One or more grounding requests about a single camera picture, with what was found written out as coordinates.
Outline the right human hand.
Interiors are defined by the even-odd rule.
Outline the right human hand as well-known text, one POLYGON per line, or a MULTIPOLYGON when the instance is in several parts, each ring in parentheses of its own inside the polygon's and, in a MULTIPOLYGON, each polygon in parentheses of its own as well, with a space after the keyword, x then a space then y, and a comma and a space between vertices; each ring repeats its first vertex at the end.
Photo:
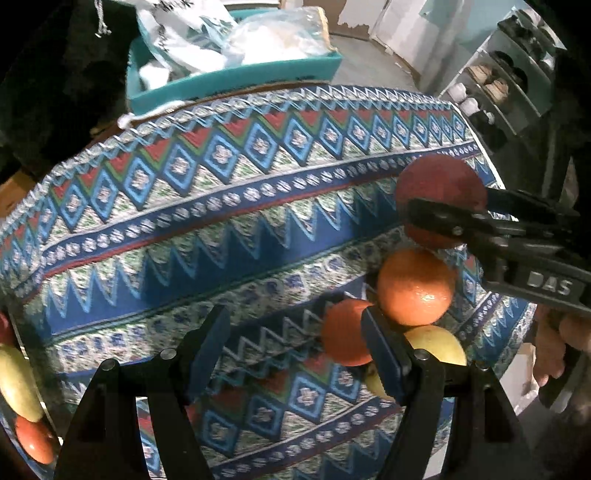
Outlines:
POLYGON ((542 404, 590 420, 590 319, 539 305, 533 376, 542 404))

